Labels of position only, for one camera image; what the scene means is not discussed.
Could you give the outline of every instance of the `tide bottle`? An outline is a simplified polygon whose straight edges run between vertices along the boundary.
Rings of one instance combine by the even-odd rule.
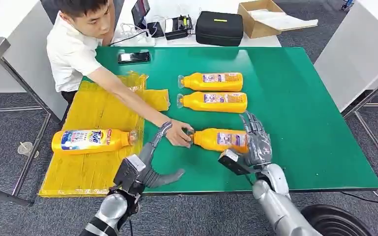
[[[194,144],[206,150],[222,152],[232,148],[240,153],[249,152],[247,135],[244,130],[209,128],[195,131],[191,138]]]
[[[243,88],[243,75],[239,72],[179,75],[178,85],[196,91],[239,92]]]
[[[243,92],[194,92],[177,95],[177,106],[195,111],[243,113],[247,109],[247,95]]]
[[[79,155],[104,151],[116,151],[133,145],[137,140],[135,131],[119,129],[62,130],[54,134],[51,148],[54,153]]]

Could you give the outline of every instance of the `floor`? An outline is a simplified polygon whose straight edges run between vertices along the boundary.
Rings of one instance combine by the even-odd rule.
[[[279,6],[302,19],[319,19],[316,28],[284,32],[279,36],[283,46],[304,47],[315,61],[345,16],[342,0],[276,1]],[[0,107],[31,104],[25,94],[0,94]],[[362,116],[378,137],[378,109],[365,108]],[[0,114],[0,190],[11,191],[26,157],[18,155],[19,142],[34,140],[44,114],[40,111]],[[378,176],[378,151],[355,117],[347,123]],[[0,235],[36,236],[78,235],[99,208],[102,198],[45,199],[36,197],[51,158],[49,143],[60,128],[51,122],[42,141],[40,155],[34,161],[21,195],[35,199],[31,207],[0,201]],[[377,200],[371,192],[359,196]],[[378,204],[365,203],[341,193],[292,194],[298,208],[309,204],[331,204],[341,207],[366,223],[378,235]],[[141,210],[132,217],[136,236],[233,235],[267,236],[271,228],[251,194],[217,194],[201,196],[145,197]],[[126,225],[122,235],[129,235]]]

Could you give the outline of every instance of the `man's arm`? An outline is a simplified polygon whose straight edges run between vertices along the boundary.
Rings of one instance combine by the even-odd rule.
[[[156,111],[148,105],[141,97],[132,92],[122,81],[112,72],[101,66],[94,72],[90,73],[88,77],[102,88],[116,96],[127,107],[134,110],[144,119],[150,121],[157,127],[160,127],[167,121],[171,120],[166,115]],[[190,137],[186,135],[182,128],[193,130],[193,128],[183,122],[173,120],[173,126],[167,131],[166,137],[172,145],[189,147]]]
[[[106,33],[106,36],[104,36],[102,40],[102,45],[107,46],[111,43],[112,38],[114,37],[115,32],[115,5],[113,0],[108,0],[109,4],[109,18],[110,18],[110,28],[109,32]]]

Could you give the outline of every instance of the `man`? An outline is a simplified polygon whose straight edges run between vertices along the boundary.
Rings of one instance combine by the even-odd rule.
[[[56,0],[56,4],[60,12],[47,37],[56,91],[61,91],[71,104],[82,76],[87,76],[157,127],[171,120],[144,102],[95,59],[96,47],[108,45],[114,35],[112,0]],[[173,119],[172,124],[166,134],[168,140],[175,146],[189,148],[190,137],[182,128],[193,128]]]

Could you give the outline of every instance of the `black wheel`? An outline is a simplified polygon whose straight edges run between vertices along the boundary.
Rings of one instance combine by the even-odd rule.
[[[310,205],[302,209],[306,220],[323,236],[372,236],[372,232],[358,218],[330,205]]]

